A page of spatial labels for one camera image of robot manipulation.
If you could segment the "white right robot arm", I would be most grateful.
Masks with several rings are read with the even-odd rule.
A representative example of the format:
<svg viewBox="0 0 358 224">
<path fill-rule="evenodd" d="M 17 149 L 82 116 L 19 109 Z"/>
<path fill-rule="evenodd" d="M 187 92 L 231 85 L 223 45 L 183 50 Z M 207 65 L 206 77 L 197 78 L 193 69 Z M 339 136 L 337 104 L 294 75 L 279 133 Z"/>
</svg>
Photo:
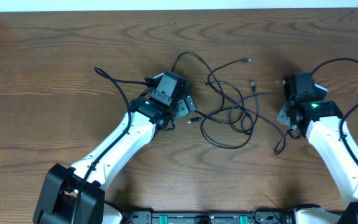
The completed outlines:
<svg viewBox="0 0 358 224">
<path fill-rule="evenodd" d="M 344 202 L 340 215 L 305 204 L 282 215 L 282 223 L 358 223 L 358 145 L 333 101 L 286 102 L 277 117 L 316 149 Z"/>
</svg>

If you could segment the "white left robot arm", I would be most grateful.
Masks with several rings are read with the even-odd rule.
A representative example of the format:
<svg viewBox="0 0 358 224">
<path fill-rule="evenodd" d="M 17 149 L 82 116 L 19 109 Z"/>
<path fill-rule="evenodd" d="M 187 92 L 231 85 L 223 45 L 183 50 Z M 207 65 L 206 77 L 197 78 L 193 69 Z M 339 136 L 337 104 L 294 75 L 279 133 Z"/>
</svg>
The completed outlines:
<svg viewBox="0 0 358 224">
<path fill-rule="evenodd" d="M 106 191 L 129 159 L 162 130 L 164 105 L 156 98 L 132 100 L 120 125 L 69 168 L 46 174 L 34 223 L 120 223 L 123 214 L 105 201 Z"/>
</svg>

